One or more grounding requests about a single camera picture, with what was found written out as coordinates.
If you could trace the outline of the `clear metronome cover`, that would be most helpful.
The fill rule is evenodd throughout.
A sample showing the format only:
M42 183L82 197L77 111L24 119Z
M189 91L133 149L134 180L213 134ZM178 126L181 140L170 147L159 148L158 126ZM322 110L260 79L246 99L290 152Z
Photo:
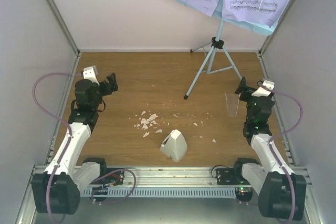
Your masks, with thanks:
M228 116L236 117L239 108L239 94L225 93Z

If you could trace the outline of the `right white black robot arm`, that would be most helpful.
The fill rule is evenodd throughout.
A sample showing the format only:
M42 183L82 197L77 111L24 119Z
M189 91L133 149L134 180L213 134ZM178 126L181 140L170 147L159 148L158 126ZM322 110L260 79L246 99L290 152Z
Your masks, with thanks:
M267 79L258 82L258 88L247 85L242 78L235 93L246 103L246 121L243 136L256 152L260 164L243 163L232 172L233 180L240 185L247 182L258 194L258 209L263 217L290 223L303 219L307 181L296 174L279 153L268 119L275 105L275 84Z

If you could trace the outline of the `white metronome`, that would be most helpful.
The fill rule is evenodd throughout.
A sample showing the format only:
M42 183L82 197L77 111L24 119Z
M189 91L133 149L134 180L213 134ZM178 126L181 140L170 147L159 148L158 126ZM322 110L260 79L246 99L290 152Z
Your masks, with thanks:
M161 143L160 151L174 162L180 162L187 152L186 140L179 130L172 130Z

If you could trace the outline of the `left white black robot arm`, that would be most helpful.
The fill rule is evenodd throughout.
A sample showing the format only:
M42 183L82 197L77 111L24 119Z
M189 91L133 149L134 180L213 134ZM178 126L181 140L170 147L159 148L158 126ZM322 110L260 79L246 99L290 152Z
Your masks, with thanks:
M99 82L93 67L85 68L75 83L75 99L64 124L67 132L57 153L41 174L31 180L36 210L44 214L74 214L80 195L91 184L103 184L108 171L103 158L92 158L80 169L75 166L86 141L91 136L105 104L103 97L118 90L115 73Z

